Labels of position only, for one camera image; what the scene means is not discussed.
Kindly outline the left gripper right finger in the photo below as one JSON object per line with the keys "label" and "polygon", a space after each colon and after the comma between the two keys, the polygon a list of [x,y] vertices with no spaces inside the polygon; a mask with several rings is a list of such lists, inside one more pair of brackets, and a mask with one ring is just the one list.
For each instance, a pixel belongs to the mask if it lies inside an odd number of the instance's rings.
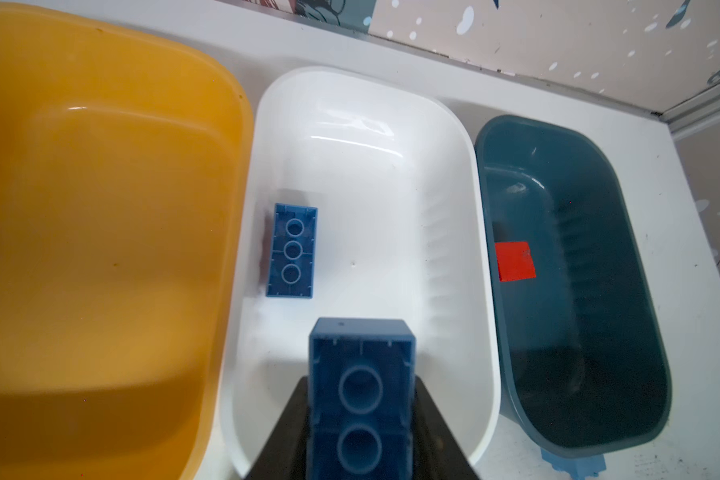
{"label": "left gripper right finger", "polygon": [[412,431],[413,479],[479,479],[420,377],[415,380]]}

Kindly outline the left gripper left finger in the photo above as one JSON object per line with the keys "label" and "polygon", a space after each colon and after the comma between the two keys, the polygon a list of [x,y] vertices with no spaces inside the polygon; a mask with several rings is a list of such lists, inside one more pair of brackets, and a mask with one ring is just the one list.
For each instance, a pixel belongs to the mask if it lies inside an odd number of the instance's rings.
{"label": "left gripper left finger", "polygon": [[305,480],[308,437],[308,378],[303,376],[244,479]]}

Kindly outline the light blue lego brick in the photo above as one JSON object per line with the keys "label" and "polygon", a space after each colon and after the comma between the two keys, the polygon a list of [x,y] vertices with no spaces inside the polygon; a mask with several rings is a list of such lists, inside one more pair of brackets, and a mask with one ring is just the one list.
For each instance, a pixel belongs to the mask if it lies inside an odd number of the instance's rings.
{"label": "light blue lego brick", "polygon": [[321,317],[308,349],[308,478],[411,478],[416,338],[407,324]]}

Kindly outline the small light blue lego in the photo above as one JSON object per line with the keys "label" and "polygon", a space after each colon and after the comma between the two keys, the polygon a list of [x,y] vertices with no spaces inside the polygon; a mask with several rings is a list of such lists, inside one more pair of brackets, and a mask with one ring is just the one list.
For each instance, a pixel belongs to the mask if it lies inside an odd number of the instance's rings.
{"label": "small light blue lego", "polygon": [[603,455],[566,458],[541,449],[541,458],[549,463],[555,471],[567,473],[573,480],[597,478],[601,472],[607,469]]}

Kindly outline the dark teal plastic bin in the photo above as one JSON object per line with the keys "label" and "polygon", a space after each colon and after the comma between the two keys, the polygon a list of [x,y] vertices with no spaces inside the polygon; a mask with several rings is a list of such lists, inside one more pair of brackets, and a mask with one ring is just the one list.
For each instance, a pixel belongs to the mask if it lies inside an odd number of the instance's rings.
{"label": "dark teal plastic bin", "polygon": [[[653,440],[670,367],[610,161],[578,132],[513,115],[482,127],[475,154],[502,413],[560,457]],[[495,245],[517,241],[536,277],[501,282]]]}

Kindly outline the red square lego brick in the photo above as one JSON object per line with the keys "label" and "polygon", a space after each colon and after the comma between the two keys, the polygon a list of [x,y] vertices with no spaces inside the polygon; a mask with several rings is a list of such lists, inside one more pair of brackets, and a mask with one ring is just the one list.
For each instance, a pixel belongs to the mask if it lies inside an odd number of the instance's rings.
{"label": "red square lego brick", "polygon": [[527,242],[498,242],[495,245],[501,282],[529,280],[536,277],[531,249]]}

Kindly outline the white plastic bin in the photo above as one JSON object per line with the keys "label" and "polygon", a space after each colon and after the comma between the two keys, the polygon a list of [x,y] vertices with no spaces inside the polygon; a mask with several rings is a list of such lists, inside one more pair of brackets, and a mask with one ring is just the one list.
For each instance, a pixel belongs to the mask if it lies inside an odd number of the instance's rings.
{"label": "white plastic bin", "polygon": [[[277,204],[318,211],[314,294],[266,294]],[[477,464],[500,380],[473,143],[442,103],[328,68],[276,79],[255,116],[219,397],[245,475],[297,381],[321,317],[401,319],[416,372]]]}

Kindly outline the yellow plastic bin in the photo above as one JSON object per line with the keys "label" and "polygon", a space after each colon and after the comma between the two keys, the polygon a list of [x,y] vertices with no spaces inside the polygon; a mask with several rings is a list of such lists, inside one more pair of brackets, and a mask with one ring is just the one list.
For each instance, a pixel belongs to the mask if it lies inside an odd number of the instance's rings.
{"label": "yellow plastic bin", "polygon": [[0,479],[190,479],[253,113],[211,56],[0,2]]}

